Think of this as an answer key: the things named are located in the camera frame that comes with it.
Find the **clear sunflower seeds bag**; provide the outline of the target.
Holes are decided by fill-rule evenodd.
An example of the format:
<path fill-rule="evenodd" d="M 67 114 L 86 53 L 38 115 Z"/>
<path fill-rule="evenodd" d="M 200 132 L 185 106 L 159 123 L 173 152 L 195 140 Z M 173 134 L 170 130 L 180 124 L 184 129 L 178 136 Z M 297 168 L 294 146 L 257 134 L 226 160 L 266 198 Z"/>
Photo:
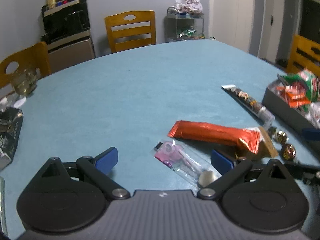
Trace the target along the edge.
<path fill-rule="evenodd" d="M 305 118 L 313 124 L 316 129 L 320 128 L 320 102 L 312 102 L 308 106 Z"/>

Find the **red orange long snack bar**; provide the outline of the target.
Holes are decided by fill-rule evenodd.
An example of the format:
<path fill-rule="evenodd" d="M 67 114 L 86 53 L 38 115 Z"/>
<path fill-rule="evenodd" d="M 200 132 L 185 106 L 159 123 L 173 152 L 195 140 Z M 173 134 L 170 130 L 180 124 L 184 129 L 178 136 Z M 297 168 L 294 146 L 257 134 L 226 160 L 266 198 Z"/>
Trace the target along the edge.
<path fill-rule="evenodd" d="M 225 147 L 231 157 L 244 157 L 251 160 L 275 158 L 275 149 L 266 130 L 253 128 L 226 127 L 207 122 L 177 121 L 168 133 L 171 138 L 210 142 Z"/>

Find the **orange small snack packet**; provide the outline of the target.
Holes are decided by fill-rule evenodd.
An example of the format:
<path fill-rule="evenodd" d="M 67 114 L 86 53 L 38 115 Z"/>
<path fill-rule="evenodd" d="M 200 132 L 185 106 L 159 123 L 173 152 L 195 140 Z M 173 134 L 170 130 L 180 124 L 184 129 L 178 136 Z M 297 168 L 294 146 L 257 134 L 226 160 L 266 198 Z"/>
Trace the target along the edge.
<path fill-rule="evenodd" d="M 306 90 L 295 86 L 277 86 L 276 91 L 290 108 L 309 105 L 311 101 L 306 97 Z"/>

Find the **green shrimp chips bag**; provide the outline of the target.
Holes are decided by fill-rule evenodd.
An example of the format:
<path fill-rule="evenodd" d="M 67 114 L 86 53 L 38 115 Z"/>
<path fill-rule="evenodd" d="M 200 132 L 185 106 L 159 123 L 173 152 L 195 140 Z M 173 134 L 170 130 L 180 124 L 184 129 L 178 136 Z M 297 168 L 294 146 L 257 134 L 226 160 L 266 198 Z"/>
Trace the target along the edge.
<path fill-rule="evenodd" d="M 311 103 L 319 102 L 319 78 L 311 71 L 305 69 L 296 74 L 277 74 L 277 78 L 283 84 L 282 86 L 304 88 L 306 90 L 306 97 L 311 101 Z M 306 111 L 309 105 L 300 107 Z"/>

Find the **long dark cartoon snack tube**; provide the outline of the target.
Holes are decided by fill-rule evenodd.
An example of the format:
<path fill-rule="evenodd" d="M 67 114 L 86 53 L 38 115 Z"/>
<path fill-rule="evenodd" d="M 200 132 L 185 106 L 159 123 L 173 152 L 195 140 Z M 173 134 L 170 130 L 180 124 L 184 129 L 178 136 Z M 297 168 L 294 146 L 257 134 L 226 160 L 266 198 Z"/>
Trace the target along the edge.
<path fill-rule="evenodd" d="M 222 85 L 221 88 L 237 102 L 242 104 L 249 112 L 263 122 L 264 129 L 269 129 L 275 120 L 275 116 L 259 101 L 248 93 L 236 87 L 236 85 Z"/>

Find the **pink item clear packet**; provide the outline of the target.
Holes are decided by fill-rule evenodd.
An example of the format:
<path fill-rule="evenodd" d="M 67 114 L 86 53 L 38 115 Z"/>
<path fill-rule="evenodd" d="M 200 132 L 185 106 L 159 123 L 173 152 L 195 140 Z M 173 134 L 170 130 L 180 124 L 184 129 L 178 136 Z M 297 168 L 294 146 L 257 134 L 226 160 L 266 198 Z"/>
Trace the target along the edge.
<path fill-rule="evenodd" d="M 164 166 L 180 176 L 196 193 L 221 177 L 217 169 L 186 144 L 172 138 L 161 140 L 151 154 Z"/>

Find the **gold wrapped chocolate candy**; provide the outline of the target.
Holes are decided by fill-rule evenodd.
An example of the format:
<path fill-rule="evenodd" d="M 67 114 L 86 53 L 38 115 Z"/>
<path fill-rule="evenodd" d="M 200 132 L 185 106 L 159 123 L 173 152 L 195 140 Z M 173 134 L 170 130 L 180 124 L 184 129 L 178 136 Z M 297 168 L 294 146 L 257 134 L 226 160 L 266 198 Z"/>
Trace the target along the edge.
<path fill-rule="evenodd" d="M 273 139 L 274 141 L 280 143 L 281 145 L 285 145 L 288 140 L 289 137 L 287 136 L 287 133 L 277 129 L 274 126 L 271 126 L 268 130 L 267 130 L 268 135 L 270 136 L 271 139 Z"/>

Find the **right wooden chair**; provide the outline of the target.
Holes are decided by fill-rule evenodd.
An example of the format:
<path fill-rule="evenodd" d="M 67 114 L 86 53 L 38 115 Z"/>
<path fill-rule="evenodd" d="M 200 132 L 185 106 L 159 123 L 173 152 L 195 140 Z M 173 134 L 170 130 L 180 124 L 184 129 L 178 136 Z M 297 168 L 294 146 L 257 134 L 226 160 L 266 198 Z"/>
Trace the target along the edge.
<path fill-rule="evenodd" d="M 298 73 L 307 69 L 319 77 L 319 43 L 300 35 L 294 35 L 286 73 Z"/>

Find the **wooden chair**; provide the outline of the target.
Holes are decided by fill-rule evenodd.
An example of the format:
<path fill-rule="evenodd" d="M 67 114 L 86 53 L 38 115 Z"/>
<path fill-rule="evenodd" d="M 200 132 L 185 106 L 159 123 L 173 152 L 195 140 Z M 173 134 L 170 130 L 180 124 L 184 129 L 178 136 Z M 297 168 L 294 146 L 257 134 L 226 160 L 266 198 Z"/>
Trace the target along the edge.
<path fill-rule="evenodd" d="M 298 73 L 307 69 L 319 77 L 319 43 L 300 35 L 294 35 L 286 73 Z"/>
<path fill-rule="evenodd" d="M 1 62 L 1 88 L 8 85 L 12 79 L 13 74 L 7 74 L 7 67 L 12 62 L 17 62 L 17 70 L 23 70 L 28 67 L 34 70 L 39 69 L 42 77 L 52 73 L 47 45 L 45 42 L 39 42 L 29 48 L 11 54 Z"/>
<path fill-rule="evenodd" d="M 156 21 L 153 10 L 126 11 L 104 19 L 112 53 L 156 44 Z"/>

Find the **black silver foil bag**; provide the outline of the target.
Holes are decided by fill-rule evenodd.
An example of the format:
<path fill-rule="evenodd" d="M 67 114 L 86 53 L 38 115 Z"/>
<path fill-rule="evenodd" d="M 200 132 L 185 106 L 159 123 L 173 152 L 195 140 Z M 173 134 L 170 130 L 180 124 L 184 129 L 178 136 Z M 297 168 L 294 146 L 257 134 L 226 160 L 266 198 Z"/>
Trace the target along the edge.
<path fill-rule="evenodd" d="M 22 123 L 23 112 L 20 109 L 9 107 L 1 112 L 1 170 L 14 159 Z"/>

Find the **glass bowl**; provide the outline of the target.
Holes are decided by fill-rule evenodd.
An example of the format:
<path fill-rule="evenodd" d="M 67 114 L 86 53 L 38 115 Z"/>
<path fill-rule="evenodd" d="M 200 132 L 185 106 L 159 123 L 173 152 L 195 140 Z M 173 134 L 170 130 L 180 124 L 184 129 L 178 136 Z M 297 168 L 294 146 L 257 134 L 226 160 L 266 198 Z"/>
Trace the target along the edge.
<path fill-rule="evenodd" d="M 31 68 L 16 70 L 11 77 L 10 84 L 18 95 L 29 95 L 37 86 L 36 70 Z"/>

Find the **beige cabinet under dispenser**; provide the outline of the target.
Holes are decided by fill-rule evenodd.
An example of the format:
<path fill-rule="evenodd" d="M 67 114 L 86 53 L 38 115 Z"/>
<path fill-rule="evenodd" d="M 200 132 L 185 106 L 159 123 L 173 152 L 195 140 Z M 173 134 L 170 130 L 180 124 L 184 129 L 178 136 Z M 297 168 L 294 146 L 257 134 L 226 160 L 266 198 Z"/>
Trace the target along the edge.
<path fill-rule="evenodd" d="M 95 59 L 91 38 L 81 39 L 48 53 L 51 72 L 59 72 L 74 65 Z"/>

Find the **left wooden chair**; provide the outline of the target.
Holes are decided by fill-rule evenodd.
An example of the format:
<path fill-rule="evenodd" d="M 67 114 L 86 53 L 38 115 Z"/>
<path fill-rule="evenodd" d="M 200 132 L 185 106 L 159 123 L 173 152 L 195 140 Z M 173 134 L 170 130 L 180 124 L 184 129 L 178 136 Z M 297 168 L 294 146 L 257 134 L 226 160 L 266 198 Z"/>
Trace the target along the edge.
<path fill-rule="evenodd" d="M 45 42 L 39 42 L 29 48 L 11 54 L 1 62 L 1 88 L 8 85 L 12 79 L 13 74 L 7 74 L 7 67 L 12 62 L 17 62 L 17 70 L 23 70 L 28 67 L 34 70 L 39 69 L 42 77 L 52 73 L 47 45 Z"/>

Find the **black water dispenser machine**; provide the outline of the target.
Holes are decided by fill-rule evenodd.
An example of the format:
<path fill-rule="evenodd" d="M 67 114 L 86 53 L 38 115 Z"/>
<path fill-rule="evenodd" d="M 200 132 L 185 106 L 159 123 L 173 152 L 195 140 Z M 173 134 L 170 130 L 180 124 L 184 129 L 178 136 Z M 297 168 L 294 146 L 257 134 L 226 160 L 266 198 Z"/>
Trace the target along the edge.
<path fill-rule="evenodd" d="M 90 29 L 87 0 L 57 0 L 55 7 L 41 8 L 45 34 L 41 41 L 51 44 Z"/>

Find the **glass shelf cart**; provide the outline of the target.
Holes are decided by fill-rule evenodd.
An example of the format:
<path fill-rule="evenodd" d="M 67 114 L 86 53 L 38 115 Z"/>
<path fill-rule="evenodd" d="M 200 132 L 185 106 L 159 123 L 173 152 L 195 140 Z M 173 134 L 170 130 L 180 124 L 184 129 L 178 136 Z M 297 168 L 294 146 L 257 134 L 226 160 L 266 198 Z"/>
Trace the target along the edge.
<path fill-rule="evenodd" d="M 205 39 L 204 14 L 179 12 L 175 7 L 168 7 L 164 32 L 166 42 Z"/>

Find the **middle wooden chair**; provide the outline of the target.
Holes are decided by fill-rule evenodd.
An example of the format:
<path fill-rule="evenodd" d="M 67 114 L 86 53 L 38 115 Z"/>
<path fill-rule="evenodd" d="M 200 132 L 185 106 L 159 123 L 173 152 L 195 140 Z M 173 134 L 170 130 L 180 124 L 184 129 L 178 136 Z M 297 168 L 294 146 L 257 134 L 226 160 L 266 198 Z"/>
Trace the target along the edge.
<path fill-rule="evenodd" d="M 156 44 L 156 21 L 153 10 L 126 11 L 104 19 L 112 53 Z"/>

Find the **white Dove plastic bag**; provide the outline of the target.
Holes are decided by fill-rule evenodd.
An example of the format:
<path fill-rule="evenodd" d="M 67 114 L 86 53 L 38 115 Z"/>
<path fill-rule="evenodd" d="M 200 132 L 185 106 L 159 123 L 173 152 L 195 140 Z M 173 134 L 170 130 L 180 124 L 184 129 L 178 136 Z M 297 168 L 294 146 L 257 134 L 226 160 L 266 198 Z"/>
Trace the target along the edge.
<path fill-rule="evenodd" d="M 200 0 L 175 0 L 176 11 L 189 14 L 202 14 L 203 6 Z"/>

